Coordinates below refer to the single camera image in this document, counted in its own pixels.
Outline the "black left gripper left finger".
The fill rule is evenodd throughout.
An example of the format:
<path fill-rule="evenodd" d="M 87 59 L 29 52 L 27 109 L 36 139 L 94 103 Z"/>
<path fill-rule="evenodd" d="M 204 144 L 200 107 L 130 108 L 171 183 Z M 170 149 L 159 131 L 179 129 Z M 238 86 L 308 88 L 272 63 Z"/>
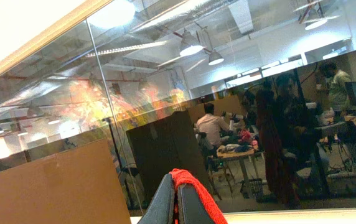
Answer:
<path fill-rule="evenodd" d="M 138 224 L 173 224 L 175 193 L 172 175 L 166 174 Z"/>

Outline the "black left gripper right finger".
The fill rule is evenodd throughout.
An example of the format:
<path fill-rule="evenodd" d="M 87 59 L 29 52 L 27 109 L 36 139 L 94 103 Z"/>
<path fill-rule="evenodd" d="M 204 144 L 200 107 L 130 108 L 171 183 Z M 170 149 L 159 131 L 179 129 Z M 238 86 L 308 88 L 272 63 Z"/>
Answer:
<path fill-rule="evenodd" d="M 214 224 L 193 185 L 180 185 L 177 196 L 180 224 Z"/>

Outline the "red t-shirt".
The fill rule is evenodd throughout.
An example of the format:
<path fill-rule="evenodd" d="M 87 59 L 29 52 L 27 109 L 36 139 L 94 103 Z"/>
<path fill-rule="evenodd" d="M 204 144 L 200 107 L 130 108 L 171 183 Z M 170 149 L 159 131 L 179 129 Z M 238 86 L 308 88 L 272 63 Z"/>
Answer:
<path fill-rule="evenodd" d="M 176 193 L 174 223 L 228 223 L 208 190 L 189 171 L 173 169 L 170 175 Z"/>

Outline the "brown cardboard panel left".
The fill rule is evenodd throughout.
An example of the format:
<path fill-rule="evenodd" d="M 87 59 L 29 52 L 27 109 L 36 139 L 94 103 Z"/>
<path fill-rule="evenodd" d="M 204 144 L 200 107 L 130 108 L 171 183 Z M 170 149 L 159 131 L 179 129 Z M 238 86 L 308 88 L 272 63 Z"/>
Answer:
<path fill-rule="evenodd" d="M 0 172 L 0 224 L 130 221 L 105 139 Z"/>

